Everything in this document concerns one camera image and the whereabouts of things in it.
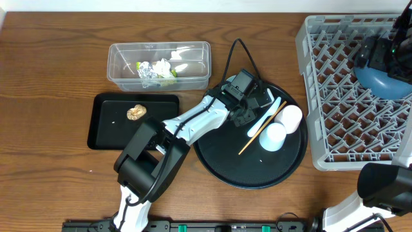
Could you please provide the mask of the blue plate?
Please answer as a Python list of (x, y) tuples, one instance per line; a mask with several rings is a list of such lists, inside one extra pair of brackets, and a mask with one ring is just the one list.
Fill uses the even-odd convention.
[(386, 100), (398, 100), (411, 93), (411, 85), (392, 79), (386, 72), (369, 68), (361, 68), (359, 57), (355, 58), (354, 72), (360, 85), (370, 89), (371, 94)]

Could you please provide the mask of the yellow snack wrapper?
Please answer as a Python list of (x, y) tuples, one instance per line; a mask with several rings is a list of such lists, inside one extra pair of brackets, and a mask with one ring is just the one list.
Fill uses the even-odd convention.
[(144, 88), (148, 87), (165, 87), (172, 85), (177, 82), (177, 73), (175, 70), (171, 69), (174, 78), (166, 79), (166, 78), (158, 78), (155, 72), (153, 71), (152, 63), (149, 61), (144, 62), (137, 62), (136, 63), (136, 70), (138, 73), (139, 78), (142, 80), (142, 85)]

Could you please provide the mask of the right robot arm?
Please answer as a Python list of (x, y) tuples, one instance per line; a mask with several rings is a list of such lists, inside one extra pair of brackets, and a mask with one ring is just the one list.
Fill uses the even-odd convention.
[[(363, 87), (383, 99), (411, 92), (411, 35), (398, 30), (393, 39), (369, 37), (355, 59)], [(369, 163), (359, 175), (357, 190), (325, 209), (315, 231), (359, 231), (389, 217), (411, 212), (411, 119), (391, 164)]]

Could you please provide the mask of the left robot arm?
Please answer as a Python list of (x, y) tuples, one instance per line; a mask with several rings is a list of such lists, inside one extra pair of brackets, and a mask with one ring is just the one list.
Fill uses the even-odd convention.
[(169, 187), (193, 143), (226, 121), (244, 125), (255, 112), (279, 103), (268, 88), (241, 90), (226, 84), (208, 90), (180, 116), (162, 122), (146, 119), (114, 164), (122, 198), (110, 229), (143, 231), (151, 204)]

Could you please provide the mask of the brown mushroom food scrap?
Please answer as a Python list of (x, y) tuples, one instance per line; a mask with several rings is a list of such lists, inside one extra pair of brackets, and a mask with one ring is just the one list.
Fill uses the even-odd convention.
[(137, 121), (138, 119), (142, 118), (146, 113), (146, 107), (142, 106), (141, 104), (137, 104), (127, 111), (127, 118), (131, 121)]

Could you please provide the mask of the white tissue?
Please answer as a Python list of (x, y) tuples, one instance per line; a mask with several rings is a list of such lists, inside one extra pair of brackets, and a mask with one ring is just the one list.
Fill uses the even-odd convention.
[(152, 63), (153, 71), (158, 78), (172, 79), (174, 74), (171, 70), (171, 65), (166, 59)]

